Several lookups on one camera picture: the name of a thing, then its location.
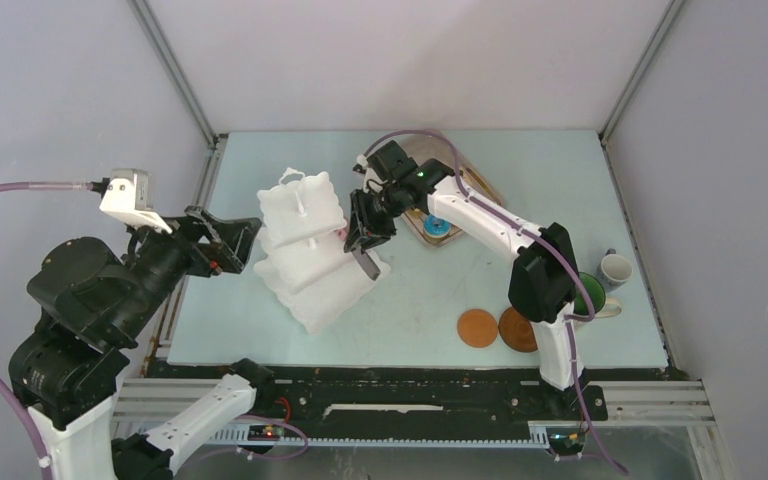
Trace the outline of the blue frosted donut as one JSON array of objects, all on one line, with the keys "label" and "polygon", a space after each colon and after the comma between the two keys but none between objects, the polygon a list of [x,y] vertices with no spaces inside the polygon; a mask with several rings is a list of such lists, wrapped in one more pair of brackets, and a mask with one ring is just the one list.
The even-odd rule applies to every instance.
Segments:
[{"label": "blue frosted donut", "polygon": [[445,238],[451,231],[451,224],[434,215],[427,215],[423,221],[423,234],[430,239]]}]

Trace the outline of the white spare arm link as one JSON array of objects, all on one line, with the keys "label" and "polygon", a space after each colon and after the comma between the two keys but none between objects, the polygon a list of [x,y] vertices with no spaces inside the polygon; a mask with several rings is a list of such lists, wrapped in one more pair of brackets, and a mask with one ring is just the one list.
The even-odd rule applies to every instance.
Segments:
[{"label": "white spare arm link", "polygon": [[172,479],[184,462],[232,419],[249,412],[258,389],[227,374],[182,413],[144,433],[112,442],[116,479]]}]

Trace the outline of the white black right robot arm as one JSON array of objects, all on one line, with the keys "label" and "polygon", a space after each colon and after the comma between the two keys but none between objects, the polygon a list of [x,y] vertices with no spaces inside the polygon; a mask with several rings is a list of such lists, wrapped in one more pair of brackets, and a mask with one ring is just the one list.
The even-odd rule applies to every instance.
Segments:
[{"label": "white black right robot arm", "polygon": [[344,250],[372,279],[370,251],[396,234],[397,217],[418,210],[446,221],[499,254],[510,265],[508,300],[534,331],[545,411],[566,418],[582,403],[574,384],[582,375],[569,323],[580,282],[569,232],[516,217],[469,186],[459,166],[437,159],[417,163],[395,141],[358,157],[363,187],[350,194]]}]

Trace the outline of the pink-tipped metal tongs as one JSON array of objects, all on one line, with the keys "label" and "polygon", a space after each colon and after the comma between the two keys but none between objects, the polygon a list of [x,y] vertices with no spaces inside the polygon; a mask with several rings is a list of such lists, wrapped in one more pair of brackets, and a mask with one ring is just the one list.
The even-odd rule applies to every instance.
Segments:
[{"label": "pink-tipped metal tongs", "polygon": [[370,280],[376,281],[380,277],[381,269],[367,250],[358,247],[352,251],[352,256]]}]

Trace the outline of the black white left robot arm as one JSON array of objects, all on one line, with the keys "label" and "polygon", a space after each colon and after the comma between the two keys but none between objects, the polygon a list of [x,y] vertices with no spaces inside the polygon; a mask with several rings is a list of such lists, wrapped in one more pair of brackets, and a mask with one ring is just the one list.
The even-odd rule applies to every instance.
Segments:
[{"label": "black white left robot arm", "polygon": [[27,285],[41,317],[8,372],[55,478],[170,479],[233,419],[272,411],[271,372],[243,359],[162,425],[124,439],[111,434],[120,375],[140,333],[184,277],[242,272],[261,226],[258,218],[221,220],[191,206],[157,225],[128,222],[123,256],[95,237],[47,255]]}]

